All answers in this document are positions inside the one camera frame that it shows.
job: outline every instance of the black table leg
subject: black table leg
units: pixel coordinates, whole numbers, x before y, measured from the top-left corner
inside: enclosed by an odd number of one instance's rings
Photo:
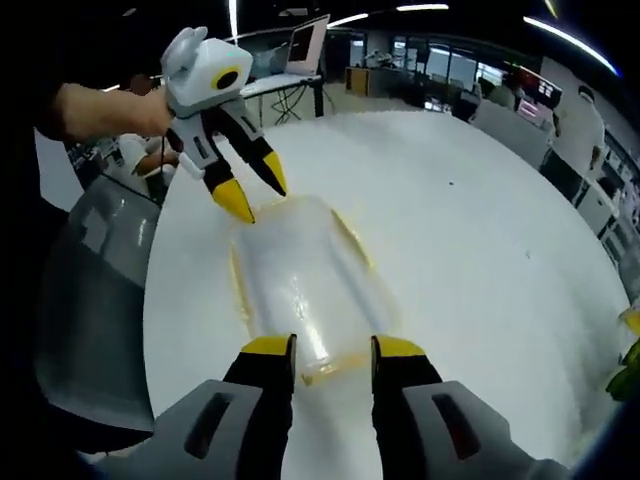
[[[315,107],[316,118],[324,117],[324,97],[322,95],[322,86],[324,82],[316,82],[313,84],[313,104]]]

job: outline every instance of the human hand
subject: human hand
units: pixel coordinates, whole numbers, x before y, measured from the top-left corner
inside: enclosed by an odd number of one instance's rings
[[[171,125],[171,114],[165,100],[165,87],[152,90],[144,97],[140,97],[136,115],[141,135],[149,137],[162,136],[167,133]]]

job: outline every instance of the ceiling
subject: ceiling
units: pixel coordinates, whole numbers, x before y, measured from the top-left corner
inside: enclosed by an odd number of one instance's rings
[[[638,28],[633,3],[610,0],[550,0],[558,19],[544,0],[437,0],[450,6],[441,12],[395,11],[398,5],[420,0],[237,0],[238,30],[247,33],[293,26],[304,17],[280,16],[288,8],[305,7],[311,16],[331,13],[337,20],[358,13],[369,18],[349,24],[352,28],[375,28],[396,32],[449,34],[492,42],[527,55],[547,55],[567,65],[603,95],[640,131],[640,67],[638,53],[630,45]],[[136,8],[128,16],[127,10]],[[229,37],[227,0],[182,1],[150,6],[130,2],[53,7],[47,12],[53,33],[62,34],[71,80],[93,87],[126,81],[140,71],[158,73],[158,59],[173,36],[185,26],[207,25],[210,34]],[[575,47],[526,25],[523,16],[554,23],[581,38],[607,58],[621,74],[606,68]]]

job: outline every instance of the laptop screen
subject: laptop screen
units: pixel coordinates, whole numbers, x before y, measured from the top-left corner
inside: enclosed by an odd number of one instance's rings
[[[286,73],[315,75],[327,34],[329,15],[296,28],[291,36]]]
[[[311,47],[311,37],[315,25],[301,28],[293,32],[291,37],[291,48],[289,49],[290,62],[304,62],[309,55],[309,47]]]

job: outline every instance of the white round table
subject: white round table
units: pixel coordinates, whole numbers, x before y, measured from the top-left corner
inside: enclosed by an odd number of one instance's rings
[[[574,208],[510,150],[444,114],[337,115],[266,135],[291,192],[319,196],[360,236],[400,305],[401,335],[500,412],[523,449],[567,462],[581,409],[615,365],[614,320],[628,306]],[[276,198],[220,149],[252,205]],[[249,341],[229,268],[233,222],[178,170],[145,296],[156,416],[222,378]],[[381,478],[367,376],[298,388],[283,478]]]

